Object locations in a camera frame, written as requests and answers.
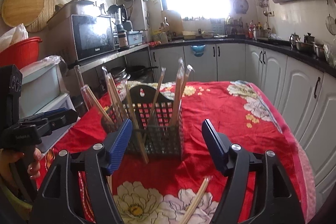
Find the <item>wrapped chopsticks in basket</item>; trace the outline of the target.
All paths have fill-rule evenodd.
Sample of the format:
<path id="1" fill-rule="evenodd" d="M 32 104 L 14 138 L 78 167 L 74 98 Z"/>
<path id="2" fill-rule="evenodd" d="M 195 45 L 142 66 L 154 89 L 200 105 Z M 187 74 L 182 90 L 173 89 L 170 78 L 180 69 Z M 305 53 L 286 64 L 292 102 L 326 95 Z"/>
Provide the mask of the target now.
<path id="1" fill-rule="evenodd" d="M 183 58 L 178 60 L 179 68 L 177 71 L 177 77 L 175 79 L 175 95 L 173 104 L 173 113 L 170 118 L 169 126 L 176 126 L 180 103 L 187 81 L 189 80 L 190 73 L 194 71 L 193 67 L 189 64 L 185 68 Z"/>
<path id="2" fill-rule="evenodd" d="M 123 107 L 123 103 L 120 99 L 119 93 L 116 88 L 116 84 L 114 83 L 114 79 L 110 73 L 108 73 L 105 66 L 102 66 L 101 69 L 103 70 L 106 86 L 108 89 L 108 93 L 110 96 L 110 100 L 113 106 L 113 112 L 116 116 L 116 119 L 119 124 L 128 118 L 128 115 Z"/>
<path id="3" fill-rule="evenodd" d="M 80 72 L 80 66 L 75 65 L 73 69 L 74 69 L 77 81 L 79 83 L 82 98 L 84 100 L 84 103 L 85 103 L 87 109 L 90 110 L 91 108 L 95 108 L 98 111 L 98 113 L 104 118 L 104 120 L 107 122 L 107 124 L 113 126 L 114 122 L 111 120 L 111 118 L 105 112 L 104 108 L 102 107 L 102 105 L 100 104 L 100 102 L 98 101 L 98 99 L 96 98 L 94 93 L 92 92 L 89 85 L 84 83 L 82 73 Z"/>
<path id="4" fill-rule="evenodd" d="M 153 122 L 154 122 L 155 105 L 157 103 L 157 99 L 158 99 L 158 96 L 159 96 L 161 84 L 162 84 L 162 81 L 163 81 L 164 76 L 165 76 L 165 71 L 166 71 L 166 68 L 162 67 L 161 68 L 161 76 L 159 78 L 159 81 L 158 81 L 158 84 L 157 84 L 157 88 L 156 88 L 156 91 L 155 91 L 155 95 L 154 95 L 154 98 L 153 98 L 152 106 L 151 106 L 151 109 L 150 109 L 150 116 L 149 116 L 148 123 L 147 123 L 148 126 L 150 124 L 153 124 Z"/>

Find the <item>black plastic utensil basket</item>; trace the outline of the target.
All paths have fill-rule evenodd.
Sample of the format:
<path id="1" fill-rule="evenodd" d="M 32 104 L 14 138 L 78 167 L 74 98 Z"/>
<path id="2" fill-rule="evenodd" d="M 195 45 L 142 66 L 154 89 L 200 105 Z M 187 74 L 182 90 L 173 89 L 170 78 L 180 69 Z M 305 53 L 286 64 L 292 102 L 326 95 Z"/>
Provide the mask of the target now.
<path id="1" fill-rule="evenodd" d="M 178 108 L 177 119 L 171 123 L 174 110 L 174 94 L 166 97 L 159 93 L 154 110 L 151 110 L 156 93 L 156 85 L 133 85 L 126 88 L 119 85 L 118 91 L 126 113 L 129 112 L 127 96 L 133 102 L 133 113 L 137 125 L 126 148 L 127 153 L 139 154 L 141 149 L 138 136 L 142 137 L 145 152 L 149 156 L 178 156 L 183 154 L 182 111 Z"/>

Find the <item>wrapped chopsticks leaning outside basket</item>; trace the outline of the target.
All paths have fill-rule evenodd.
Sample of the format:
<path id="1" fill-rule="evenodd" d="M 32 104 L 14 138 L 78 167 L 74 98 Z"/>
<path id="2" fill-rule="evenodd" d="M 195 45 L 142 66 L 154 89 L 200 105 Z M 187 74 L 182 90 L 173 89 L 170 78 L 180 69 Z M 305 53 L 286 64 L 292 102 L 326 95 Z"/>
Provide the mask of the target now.
<path id="1" fill-rule="evenodd" d="M 124 88 L 125 88 L 125 92 L 126 92 L 127 109 L 128 109 L 129 116 L 130 116 L 132 124 L 133 124 L 133 128 L 135 130 L 135 135 L 136 135 L 139 151 L 141 153 L 143 162 L 145 164 L 147 164 L 149 162 L 149 158 L 148 158 L 146 150 L 145 150 L 145 145 L 144 145 L 144 142 L 142 140 L 142 135 L 139 131 L 138 121 L 137 121 L 137 118 L 136 118 L 136 115 L 135 115 L 135 112 L 134 112 L 133 102 L 131 100 L 130 91 L 129 91 L 127 81 L 124 81 Z"/>

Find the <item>red floral tablecloth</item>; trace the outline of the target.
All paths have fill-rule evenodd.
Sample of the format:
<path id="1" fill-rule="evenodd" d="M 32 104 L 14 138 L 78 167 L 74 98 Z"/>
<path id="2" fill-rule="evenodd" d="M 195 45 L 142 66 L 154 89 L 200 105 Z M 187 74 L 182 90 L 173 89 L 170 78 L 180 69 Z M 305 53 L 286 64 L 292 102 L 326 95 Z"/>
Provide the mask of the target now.
<path id="1" fill-rule="evenodd" d="M 180 223 L 205 178 L 210 182 L 190 218 L 209 223 L 226 178 L 215 168 L 201 133 L 202 122 L 245 149 L 273 150 L 297 192 L 305 221 L 315 215 L 314 178 L 308 158 L 284 118 L 254 84 L 189 83 L 182 98 L 182 155 L 153 155 L 145 164 L 126 155 L 114 173 L 113 198 L 125 223 Z"/>

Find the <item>white plastic drawer cabinet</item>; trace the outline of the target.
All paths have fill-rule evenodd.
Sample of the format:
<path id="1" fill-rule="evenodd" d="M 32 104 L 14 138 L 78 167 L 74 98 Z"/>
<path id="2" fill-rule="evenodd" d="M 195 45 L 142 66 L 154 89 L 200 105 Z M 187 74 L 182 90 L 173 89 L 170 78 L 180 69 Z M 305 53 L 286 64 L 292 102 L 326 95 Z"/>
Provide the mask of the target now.
<path id="1" fill-rule="evenodd" d="M 74 109 L 63 81 L 67 65 L 52 55 L 20 69 L 23 80 L 19 98 L 19 117 L 26 118 L 59 108 Z"/>

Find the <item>wrapped chopsticks on table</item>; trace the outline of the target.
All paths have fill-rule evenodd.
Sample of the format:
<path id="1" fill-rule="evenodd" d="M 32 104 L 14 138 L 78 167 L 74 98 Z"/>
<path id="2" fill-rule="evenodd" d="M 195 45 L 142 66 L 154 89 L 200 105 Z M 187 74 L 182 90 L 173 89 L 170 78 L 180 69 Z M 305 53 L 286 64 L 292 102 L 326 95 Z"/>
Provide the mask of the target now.
<path id="1" fill-rule="evenodd" d="M 195 212 L 198 204 L 200 203 L 203 195 L 205 194 L 206 189 L 207 189 L 207 187 L 208 187 L 209 182 L 211 181 L 211 179 L 212 179 L 211 176 L 207 176 L 207 177 L 204 178 L 204 180 L 203 180 L 203 182 L 202 182 L 199 190 L 196 193 L 196 196 L 194 197 L 194 199 L 190 203 L 190 206 L 186 210 L 186 213 L 182 217 L 182 219 L 180 221 L 180 224 L 187 224 L 188 223 L 188 221 L 190 220 L 191 216 Z"/>

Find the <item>steel pot stack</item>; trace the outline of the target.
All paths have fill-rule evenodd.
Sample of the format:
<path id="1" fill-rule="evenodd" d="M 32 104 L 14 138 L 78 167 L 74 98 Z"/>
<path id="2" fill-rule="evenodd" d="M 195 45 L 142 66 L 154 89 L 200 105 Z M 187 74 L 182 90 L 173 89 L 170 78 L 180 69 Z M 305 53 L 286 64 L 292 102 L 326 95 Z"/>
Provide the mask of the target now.
<path id="1" fill-rule="evenodd" d="M 118 84 L 123 80 L 128 80 L 130 78 L 130 74 L 127 73 L 125 67 L 115 67 L 110 70 L 110 73 L 113 77 L 114 83 Z"/>

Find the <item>black frying pan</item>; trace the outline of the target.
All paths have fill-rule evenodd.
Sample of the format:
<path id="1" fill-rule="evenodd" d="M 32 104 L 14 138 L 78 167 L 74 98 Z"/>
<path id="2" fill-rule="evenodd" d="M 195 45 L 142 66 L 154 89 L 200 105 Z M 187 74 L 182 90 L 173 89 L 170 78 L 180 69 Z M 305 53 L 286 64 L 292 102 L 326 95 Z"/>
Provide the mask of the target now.
<path id="1" fill-rule="evenodd" d="M 126 73 L 129 74 L 131 77 L 137 79 L 141 77 L 147 71 L 152 70 L 152 69 L 157 69 L 157 68 L 158 68 L 157 66 L 146 67 L 143 65 L 135 65 L 135 66 L 126 67 Z"/>

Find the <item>red plastic basin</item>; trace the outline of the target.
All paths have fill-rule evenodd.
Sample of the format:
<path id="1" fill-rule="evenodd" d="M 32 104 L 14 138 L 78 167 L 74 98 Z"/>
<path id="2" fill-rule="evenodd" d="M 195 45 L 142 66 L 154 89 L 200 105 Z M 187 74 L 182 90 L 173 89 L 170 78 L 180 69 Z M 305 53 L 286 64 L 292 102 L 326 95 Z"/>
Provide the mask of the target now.
<path id="1" fill-rule="evenodd" d="M 9 46 L 1 52 L 0 66 L 15 65 L 22 69 L 38 60 L 40 37 L 32 37 Z"/>

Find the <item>blue bag on cabinet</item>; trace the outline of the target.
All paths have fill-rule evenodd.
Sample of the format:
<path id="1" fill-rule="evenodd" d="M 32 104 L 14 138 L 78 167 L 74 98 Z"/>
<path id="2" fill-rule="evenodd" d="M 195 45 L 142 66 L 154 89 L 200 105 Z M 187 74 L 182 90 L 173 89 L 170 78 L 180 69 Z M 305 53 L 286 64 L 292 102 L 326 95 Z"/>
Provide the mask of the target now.
<path id="1" fill-rule="evenodd" d="M 196 57 L 201 57 L 204 55 L 204 52 L 205 52 L 205 48 L 206 48 L 206 45 L 193 45 L 193 46 L 190 46 L 194 56 Z"/>

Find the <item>silver microwave oven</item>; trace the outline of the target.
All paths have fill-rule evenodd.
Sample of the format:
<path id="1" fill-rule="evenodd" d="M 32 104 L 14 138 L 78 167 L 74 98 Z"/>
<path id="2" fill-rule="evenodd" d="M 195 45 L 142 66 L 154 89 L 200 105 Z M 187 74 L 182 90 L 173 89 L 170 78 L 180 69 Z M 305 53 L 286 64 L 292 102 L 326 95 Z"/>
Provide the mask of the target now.
<path id="1" fill-rule="evenodd" d="M 45 51 L 74 65 L 116 51 L 116 39 L 110 17 L 71 15 L 49 30 Z"/>

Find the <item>round woven bamboo tray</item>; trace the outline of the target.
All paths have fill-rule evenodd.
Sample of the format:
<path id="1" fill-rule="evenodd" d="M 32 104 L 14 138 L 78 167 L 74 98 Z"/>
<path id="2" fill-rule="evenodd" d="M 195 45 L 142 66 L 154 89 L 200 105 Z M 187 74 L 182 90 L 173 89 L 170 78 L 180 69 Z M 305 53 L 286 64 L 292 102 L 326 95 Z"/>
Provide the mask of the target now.
<path id="1" fill-rule="evenodd" d="M 54 15 L 55 5 L 55 0 L 3 0 L 1 16 L 9 27 L 23 24 L 28 32 L 40 32 Z"/>

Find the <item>black electric kettle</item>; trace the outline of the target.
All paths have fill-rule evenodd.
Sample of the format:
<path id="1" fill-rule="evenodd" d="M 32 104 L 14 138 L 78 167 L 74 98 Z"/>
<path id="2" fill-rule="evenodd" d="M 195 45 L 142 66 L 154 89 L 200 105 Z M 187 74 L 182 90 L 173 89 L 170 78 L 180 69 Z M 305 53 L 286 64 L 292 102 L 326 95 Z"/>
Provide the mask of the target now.
<path id="1" fill-rule="evenodd" d="M 125 5 L 111 5 L 108 8 L 108 15 L 115 18 L 116 24 L 123 24 L 127 21 L 127 10 Z"/>

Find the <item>small wall fan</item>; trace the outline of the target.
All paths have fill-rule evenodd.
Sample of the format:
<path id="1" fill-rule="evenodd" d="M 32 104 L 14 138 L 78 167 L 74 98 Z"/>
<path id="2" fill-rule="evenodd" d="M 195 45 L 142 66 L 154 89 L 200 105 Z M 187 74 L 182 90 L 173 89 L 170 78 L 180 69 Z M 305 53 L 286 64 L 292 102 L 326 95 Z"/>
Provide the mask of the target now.
<path id="1" fill-rule="evenodd" d="M 249 3 L 247 0 L 234 0 L 233 8 L 237 14 L 246 14 L 249 9 Z"/>

